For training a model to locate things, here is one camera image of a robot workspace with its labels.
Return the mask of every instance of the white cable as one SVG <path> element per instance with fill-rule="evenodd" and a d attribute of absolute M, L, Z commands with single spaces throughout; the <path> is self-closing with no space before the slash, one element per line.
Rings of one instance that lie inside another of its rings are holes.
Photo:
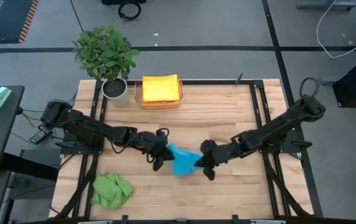
<path fill-rule="evenodd" d="M 327 50 L 326 48 L 322 45 L 321 41 L 319 40 L 319 26 L 321 25 L 321 22 L 323 20 L 323 18 L 326 16 L 326 14 L 329 12 L 329 10 L 332 8 L 332 6 L 334 5 L 334 3 L 336 2 L 336 0 L 334 0 L 334 2 L 332 3 L 332 5 L 327 9 L 327 11 L 325 12 L 325 14 L 323 14 L 323 16 L 321 17 L 321 19 L 319 20 L 318 24 L 317 24 L 317 27 L 316 27 L 316 39 L 317 39 L 317 42 L 319 43 L 319 45 L 323 48 L 323 50 L 325 50 L 325 52 L 328 54 L 328 56 L 330 58 L 339 58 L 339 57 L 342 57 L 344 55 L 347 55 L 349 53 L 352 53 L 354 50 L 356 50 L 356 47 L 350 51 L 348 51 L 347 53 L 344 53 L 342 55 L 337 55 L 337 56 L 332 56 Z"/>

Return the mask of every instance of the green leaves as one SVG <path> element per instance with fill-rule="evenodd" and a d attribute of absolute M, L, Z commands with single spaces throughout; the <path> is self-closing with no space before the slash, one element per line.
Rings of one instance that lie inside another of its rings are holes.
<path fill-rule="evenodd" d="M 113 67 L 113 66 L 117 65 L 117 62 L 115 62 L 115 61 L 110 61 L 110 62 L 106 63 L 105 65 L 106 65 L 107 67 Z"/>
<path fill-rule="evenodd" d="M 80 34 L 73 44 L 76 46 L 76 59 L 82 62 L 80 70 L 86 70 L 88 75 L 97 80 L 115 80 L 118 75 L 123 78 L 135 68 L 133 56 L 139 51 L 131 49 L 127 38 L 113 27 L 96 27 Z"/>

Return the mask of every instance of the potted plant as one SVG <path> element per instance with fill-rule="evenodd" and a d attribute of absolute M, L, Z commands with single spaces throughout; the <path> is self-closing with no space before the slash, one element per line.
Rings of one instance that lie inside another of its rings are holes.
<path fill-rule="evenodd" d="M 96 80 L 102 80 L 102 94 L 117 107 L 128 103 L 127 75 L 135 68 L 133 56 L 138 50 L 131 49 L 127 38 L 113 27 L 96 27 L 80 34 L 73 43 L 77 46 L 76 59 L 83 64 L 80 69 Z"/>

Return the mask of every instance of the white pot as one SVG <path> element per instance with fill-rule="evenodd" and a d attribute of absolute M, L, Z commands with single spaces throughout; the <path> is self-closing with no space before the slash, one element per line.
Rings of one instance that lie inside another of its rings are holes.
<path fill-rule="evenodd" d="M 122 107 L 126 106 L 129 103 L 128 85 L 127 85 L 126 80 L 124 80 L 124 79 L 122 79 L 120 77 L 117 77 L 117 78 L 122 80 L 124 82 L 124 84 L 126 85 L 126 89 L 124 90 L 123 94 L 121 94 L 120 96 L 116 96 L 116 97 L 110 97 L 110 96 L 106 95 L 105 92 L 103 91 L 103 87 L 105 86 L 105 83 L 108 82 L 107 80 L 105 80 L 102 83 L 101 91 L 102 91 L 103 96 L 105 96 L 107 99 L 109 99 L 113 103 L 113 105 L 115 107 L 122 108 Z"/>

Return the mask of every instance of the green cloth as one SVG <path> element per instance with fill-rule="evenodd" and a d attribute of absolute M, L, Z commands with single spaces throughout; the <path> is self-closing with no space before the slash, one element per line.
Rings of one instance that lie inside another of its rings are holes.
<path fill-rule="evenodd" d="M 99 174 L 93 183 L 93 188 L 95 195 L 91 199 L 91 203 L 100 204 L 103 208 L 110 210 L 124 205 L 134 192 L 133 185 L 117 174 L 107 176 Z"/>

